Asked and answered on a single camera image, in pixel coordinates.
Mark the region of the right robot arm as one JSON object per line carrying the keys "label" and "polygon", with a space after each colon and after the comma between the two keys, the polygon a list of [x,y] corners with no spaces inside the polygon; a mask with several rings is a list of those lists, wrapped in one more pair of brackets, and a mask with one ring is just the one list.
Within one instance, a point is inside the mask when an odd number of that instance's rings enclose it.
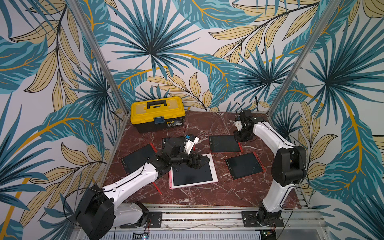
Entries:
{"label": "right robot arm", "polygon": [[275,227],[281,220],[282,206],[293,188],[307,177],[306,150],[284,139],[270,123],[253,116],[250,110],[240,111],[235,118],[235,140],[247,142],[258,137],[273,152],[273,182],[257,212],[245,213],[245,227]]}

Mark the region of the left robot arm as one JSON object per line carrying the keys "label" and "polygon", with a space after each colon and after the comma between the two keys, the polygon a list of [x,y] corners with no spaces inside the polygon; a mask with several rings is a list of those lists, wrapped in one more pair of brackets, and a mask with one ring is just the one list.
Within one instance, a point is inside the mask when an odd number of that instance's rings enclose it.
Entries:
{"label": "left robot arm", "polygon": [[208,156],[193,151],[198,140],[193,135],[187,135],[184,140],[170,138],[162,150],[127,177],[103,188],[97,185],[88,188],[75,212],[75,220],[88,238],[99,240],[115,227],[145,226],[149,210],[139,202],[125,203],[125,200],[172,168],[185,165],[199,170],[208,164]]}

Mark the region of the red stylus angled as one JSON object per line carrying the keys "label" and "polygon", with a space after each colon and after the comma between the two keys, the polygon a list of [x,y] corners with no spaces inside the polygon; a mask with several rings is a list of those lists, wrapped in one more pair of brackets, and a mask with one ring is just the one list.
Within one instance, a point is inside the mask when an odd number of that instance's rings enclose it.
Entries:
{"label": "red stylus angled", "polygon": [[159,189],[159,187],[157,186],[157,184],[156,184],[155,182],[153,182],[153,185],[154,185],[154,187],[156,188],[156,190],[158,191],[158,193],[159,193],[160,195],[163,195],[163,193],[161,192],[161,190]]}

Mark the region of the red stylus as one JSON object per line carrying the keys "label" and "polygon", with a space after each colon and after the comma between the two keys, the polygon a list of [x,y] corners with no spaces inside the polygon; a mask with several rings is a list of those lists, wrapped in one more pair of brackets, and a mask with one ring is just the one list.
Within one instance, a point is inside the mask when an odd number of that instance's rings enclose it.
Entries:
{"label": "red stylus", "polygon": [[244,150],[243,150],[242,144],[241,144],[241,143],[238,143],[238,145],[239,145],[239,148],[240,148],[240,152],[243,153]]}

